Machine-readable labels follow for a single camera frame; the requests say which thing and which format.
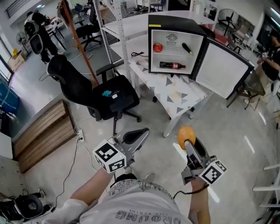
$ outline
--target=cardboard box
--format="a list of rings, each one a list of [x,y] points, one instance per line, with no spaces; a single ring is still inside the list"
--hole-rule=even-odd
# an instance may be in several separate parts
[[[19,68],[19,66],[21,64],[23,64],[26,61],[26,56],[23,52],[21,52],[19,55],[17,56],[12,56],[9,60],[8,60],[8,65],[10,66],[10,68],[15,71],[16,69]]]

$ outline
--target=person's arm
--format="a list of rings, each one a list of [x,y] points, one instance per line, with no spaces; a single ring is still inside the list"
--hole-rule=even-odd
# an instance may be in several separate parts
[[[206,183],[201,178],[195,178],[191,181],[191,184],[192,191],[194,192],[202,189]],[[197,215],[198,224],[210,224],[207,188],[197,194],[192,194],[189,217],[192,214]]]
[[[100,170],[98,170],[88,182],[76,190],[70,198],[84,201],[87,205],[91,205],[93,201],[99,199],[110,183],[113,175],[114,172],[109,174],[103,168],[100,168]]]
[[[267,62],[272,68],[276,69],[277,71],[280,71],[279,64],[265,57],[263,57],[262,59],[263,61]]]

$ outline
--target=white stool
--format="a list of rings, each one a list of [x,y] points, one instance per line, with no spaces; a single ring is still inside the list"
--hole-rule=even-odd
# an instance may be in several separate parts
[[[270,170],[270,169],[274,169],[280,167],[280,164],[276,164],[276,165],[272,165],[272,166],[266,166],[263,169],[264,170]],[[273,207],[273,208],[280,208],[280,204],[279,203],[279,195],[277,193],[277,191],[280,191],[280,185],[279,185],[279,181],[280,181],[280,172],[278,172],[276,180],[274,182],[273,185],[269,186],[269,187],[254,187],[253,191],[275,191],[276,194],[276,200],[277,200],[277,204],[260,204],[260,207]]]

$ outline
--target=fridge label sticker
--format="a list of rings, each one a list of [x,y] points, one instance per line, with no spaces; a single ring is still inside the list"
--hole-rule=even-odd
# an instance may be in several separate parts
[[[149,24],[149,27],[161,27],[161,25]]]

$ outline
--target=white shelf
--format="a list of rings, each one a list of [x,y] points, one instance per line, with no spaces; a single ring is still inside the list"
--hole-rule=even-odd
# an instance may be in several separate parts
[[[139,37],[148,33],[148,16],[149,15],[166,15],[175,16],[180,18],[193,19],[197,24],[214,24],[215,22],[205,16],[200,16],[195,12],[187,10],[179,11],[163,11],[163,12],[153,12],[147,14],[141,14],[137,16],[132,16],[122,19],[124,34],[126,40]],[[116,38],[119,38],[118,24],[117,21],[108,23],[104,25],[103,30],[109,32]]]
[[[122,51],[122,46],[121,42],[116,42],[114,44],[110,45],[110,48],[116,52],[121,58],[123,58],[123,51]],[[126,42],[126,48],[127,48],[127,57],[128,60],[142,60],[142,59],[148,59],[148,57],[142,57],[142,56],[137,56],[132,58],[131,53],[136,52],[144,52],[143,55],[148,55],[148,35],[143,35],[134,39],[131,39]]]
[[[161,52],[153,51],[153,54],[167,54],[167,55],[193,57],[193,55],[190,55],[185,49],[183,49],[183,47],[174,47],[174,46],[164,46]]]

